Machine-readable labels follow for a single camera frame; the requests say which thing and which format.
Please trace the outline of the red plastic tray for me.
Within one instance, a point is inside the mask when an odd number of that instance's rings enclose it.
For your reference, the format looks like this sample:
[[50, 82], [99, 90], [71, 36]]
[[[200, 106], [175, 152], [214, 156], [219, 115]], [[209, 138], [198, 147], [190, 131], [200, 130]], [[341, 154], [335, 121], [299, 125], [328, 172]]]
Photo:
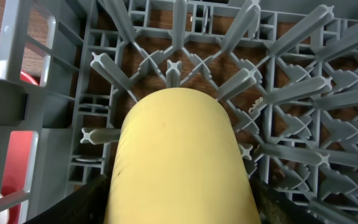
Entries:
[[[36, 79], [24, 71], [21, 71], [21, 80], [39, 85]], [[24, 188], [32, 138], [32, 131], [14, 131], [11, 133], [0, 198]], [[20, 204], [9, 208], [9, 224], [18, 223], [20, 209]]]

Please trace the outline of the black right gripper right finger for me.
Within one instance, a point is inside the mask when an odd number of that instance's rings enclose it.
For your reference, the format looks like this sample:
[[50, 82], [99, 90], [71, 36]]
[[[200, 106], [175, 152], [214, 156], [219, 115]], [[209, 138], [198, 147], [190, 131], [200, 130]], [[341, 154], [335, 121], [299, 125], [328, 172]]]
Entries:
[[262, 224], [322, 224], [265, 182], [249, 179]]

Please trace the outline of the white plastic spoon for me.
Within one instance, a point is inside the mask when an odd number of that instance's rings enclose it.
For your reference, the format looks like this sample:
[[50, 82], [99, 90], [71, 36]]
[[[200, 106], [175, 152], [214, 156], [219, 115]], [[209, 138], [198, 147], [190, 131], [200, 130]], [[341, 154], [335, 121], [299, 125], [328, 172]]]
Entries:
[[5, 209], [0, 212], [0, 224], [9, 223], [9, 209]]

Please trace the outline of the grey plastic dishwasher rack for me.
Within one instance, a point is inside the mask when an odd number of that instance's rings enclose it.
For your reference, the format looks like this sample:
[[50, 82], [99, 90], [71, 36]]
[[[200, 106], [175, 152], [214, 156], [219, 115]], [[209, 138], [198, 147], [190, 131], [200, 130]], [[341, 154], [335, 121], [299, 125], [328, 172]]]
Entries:
[[[328, 2], [7, 1], [0, 193], [11, 133], [32, 131], [18, 221], [101, 174], [147, 95], [189, 88], [231, 121], [255, 177], [322, 223], [358, 223], [358, 21]], [[39, 85], [21, 80], [21, 71]]]

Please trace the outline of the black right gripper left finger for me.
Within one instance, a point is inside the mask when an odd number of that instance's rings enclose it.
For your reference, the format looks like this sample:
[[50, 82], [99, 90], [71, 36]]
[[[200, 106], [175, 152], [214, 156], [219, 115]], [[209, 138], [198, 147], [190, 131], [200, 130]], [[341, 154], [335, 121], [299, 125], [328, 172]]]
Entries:
[[110, 183], [111, 178], [101, 174], [25, 224], [100, 224]]

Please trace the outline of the yellow plastic cup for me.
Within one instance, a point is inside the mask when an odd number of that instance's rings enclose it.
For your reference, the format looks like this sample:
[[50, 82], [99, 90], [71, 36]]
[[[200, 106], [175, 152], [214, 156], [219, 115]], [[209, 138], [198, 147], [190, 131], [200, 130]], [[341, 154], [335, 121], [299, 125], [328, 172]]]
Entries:
[[128, 112], [104, 221], [260, 221], [231, 121], [214, 98], [167, 88]]

